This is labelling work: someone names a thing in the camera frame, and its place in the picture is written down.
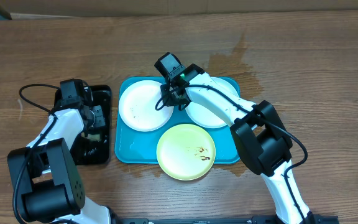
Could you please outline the green yellow sponge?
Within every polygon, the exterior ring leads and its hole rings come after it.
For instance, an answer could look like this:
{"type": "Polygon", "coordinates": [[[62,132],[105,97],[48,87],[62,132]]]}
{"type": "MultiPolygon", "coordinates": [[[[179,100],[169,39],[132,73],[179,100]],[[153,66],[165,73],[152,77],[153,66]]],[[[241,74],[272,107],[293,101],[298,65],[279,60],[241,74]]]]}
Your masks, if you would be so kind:
{"type": "Polygon", "coordinates": [[[90,141],[100,141],[101,135],[100,134],[88,134],[86,138],[89,139],[90,141]]]}

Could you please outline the white plate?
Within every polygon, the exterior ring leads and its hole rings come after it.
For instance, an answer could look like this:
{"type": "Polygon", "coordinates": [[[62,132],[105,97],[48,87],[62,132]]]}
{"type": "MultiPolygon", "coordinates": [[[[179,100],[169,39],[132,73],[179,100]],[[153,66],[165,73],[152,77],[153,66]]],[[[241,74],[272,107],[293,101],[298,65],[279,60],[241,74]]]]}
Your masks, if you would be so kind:
{"type": "Polygon", "coordinates": [[[173,107],[155,109],[161,98],[161,85],[154,80],[141,80],[124,90],[119,99],[119,115],[128,127],[149,132],[161,128],[169,121],[173,107]]]}
{"type": "MultiPolygon", "coordinates": [[[[237,90],[234,88],[232,84],[222,78],[213,77],[212,78],[218,85],[222,86],[227,91],[231,92],[233,95],[239,96],[237,90]]],[[[226,125],[226,123],[217,117],[215,114],[207,110],[205,107],[191,102],[185,108],[187,115],[190,119],[195,122],[197,125],[202,126],[204,128],[221,128],[226,125]]]]}

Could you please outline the yellow-green plate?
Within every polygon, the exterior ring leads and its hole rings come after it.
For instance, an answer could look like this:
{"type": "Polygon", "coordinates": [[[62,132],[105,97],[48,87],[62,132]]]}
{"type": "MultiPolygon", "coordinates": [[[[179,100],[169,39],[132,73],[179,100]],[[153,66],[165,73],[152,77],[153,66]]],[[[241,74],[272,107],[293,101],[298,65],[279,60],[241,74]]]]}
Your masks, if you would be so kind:
{"type": "Polygon", "coordinates": [[[164,173],[176,180],[190,181],[212,168],[216,146],[205,129],[194,124],[178,124],[162,134],[156,154],[164,173]]]}

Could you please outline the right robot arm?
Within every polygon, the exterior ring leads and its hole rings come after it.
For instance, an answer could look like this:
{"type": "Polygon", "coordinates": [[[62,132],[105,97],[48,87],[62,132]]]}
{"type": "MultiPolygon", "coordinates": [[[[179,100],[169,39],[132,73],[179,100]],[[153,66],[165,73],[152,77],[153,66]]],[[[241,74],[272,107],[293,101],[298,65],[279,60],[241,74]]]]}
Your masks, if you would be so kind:
{"type": "Polygon", "coordinates": [[[186,67],[170,52],[161,56],[154,66],[165,79],[156,110],[196,103],[215,114],[229,126],[240,160],[263,178],[273,198],[278,221],[315,221],[292,173],[293,168],[307,158],[292,163],[290,149],[294,143],[302,150],[306,148],[285,129],[271,103],[264,100],[256,104],[232,94],[201,67],[195,64],[186,67]]]}

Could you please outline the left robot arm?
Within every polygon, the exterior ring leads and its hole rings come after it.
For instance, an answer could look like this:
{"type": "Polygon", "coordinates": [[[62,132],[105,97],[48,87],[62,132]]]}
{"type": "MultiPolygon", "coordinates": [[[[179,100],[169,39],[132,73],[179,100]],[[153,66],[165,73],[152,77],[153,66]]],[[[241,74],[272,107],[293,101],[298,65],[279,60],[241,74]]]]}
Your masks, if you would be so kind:
{"type": "Polygon", "coordinates": [[[77,168],[110,161],[111,101],[107,85],[70,79],[56,87],[41,133],[7,156],[19,223],[116,222],[109,207],[86,196],[77,168]]]}

